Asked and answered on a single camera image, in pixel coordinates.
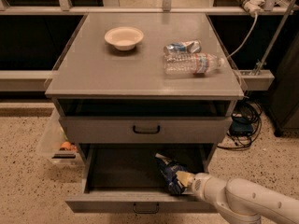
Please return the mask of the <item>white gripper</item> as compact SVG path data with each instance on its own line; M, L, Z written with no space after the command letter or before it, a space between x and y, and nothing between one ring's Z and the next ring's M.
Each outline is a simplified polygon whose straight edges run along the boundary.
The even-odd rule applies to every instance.
M211 178L211 175L206 173L198 173L196 175L184 172L176 172L178 181L185 187L191 186L192 194L199 200L205 201L205 186L207 181Z

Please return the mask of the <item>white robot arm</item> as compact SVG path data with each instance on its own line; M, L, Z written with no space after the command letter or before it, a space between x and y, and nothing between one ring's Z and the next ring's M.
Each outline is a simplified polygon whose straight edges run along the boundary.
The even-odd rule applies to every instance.
M179 182L193 195L211 204L230 224L299 224L299 201L242 178L177 171Z

